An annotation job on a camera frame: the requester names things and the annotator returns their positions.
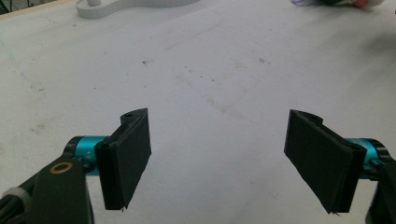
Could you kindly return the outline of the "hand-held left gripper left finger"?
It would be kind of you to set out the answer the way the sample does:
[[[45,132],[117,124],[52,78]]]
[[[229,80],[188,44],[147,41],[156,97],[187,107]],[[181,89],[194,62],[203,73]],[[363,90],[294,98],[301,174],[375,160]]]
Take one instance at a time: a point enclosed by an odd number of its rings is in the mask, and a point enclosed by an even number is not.
[[[127,208],[151,155],[149,110],[123,114],[110,136],[75,136],[64,152],[83,160],[87,175],[100,178],[106,210]]]

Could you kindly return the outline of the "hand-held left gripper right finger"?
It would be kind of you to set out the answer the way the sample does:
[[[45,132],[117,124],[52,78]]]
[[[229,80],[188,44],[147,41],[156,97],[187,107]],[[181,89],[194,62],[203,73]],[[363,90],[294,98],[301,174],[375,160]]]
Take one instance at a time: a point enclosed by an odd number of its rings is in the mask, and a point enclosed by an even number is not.
[[[289,114],[284,152],[328,213],[347,213],[360,179],[378,182],[393,163],[373,138],[344,138],[323,119],[299,110]]]

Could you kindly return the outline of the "white lamp base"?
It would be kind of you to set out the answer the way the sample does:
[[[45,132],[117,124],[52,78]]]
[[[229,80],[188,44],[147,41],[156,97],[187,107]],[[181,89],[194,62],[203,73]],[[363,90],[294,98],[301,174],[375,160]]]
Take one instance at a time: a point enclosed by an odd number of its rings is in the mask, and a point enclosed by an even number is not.
[[[184,7],[199,0],[77,0],[76,10],[84,19],[101,19],[131,7]]]

